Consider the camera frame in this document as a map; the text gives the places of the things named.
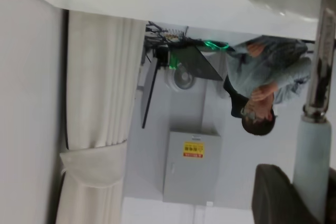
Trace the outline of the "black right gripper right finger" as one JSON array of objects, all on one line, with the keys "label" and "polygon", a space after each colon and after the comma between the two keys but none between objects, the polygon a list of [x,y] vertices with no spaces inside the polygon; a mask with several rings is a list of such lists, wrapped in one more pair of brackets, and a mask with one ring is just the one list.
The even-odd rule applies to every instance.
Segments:
[{"label": "black right gripper right finger", "polygon": [[328,193],[327,193],[327,223],[336,222],[336,180],[335,169],[329,169]]}]

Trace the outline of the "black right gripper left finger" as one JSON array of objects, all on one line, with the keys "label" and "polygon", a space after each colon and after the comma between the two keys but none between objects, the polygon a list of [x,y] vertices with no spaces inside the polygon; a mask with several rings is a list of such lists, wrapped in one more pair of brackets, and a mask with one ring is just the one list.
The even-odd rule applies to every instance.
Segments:
[{"label": "black right gripper left finger", "polygon": [[256,167],[251,208],[255,223],[318,223],[287,175],[275,165]]}]

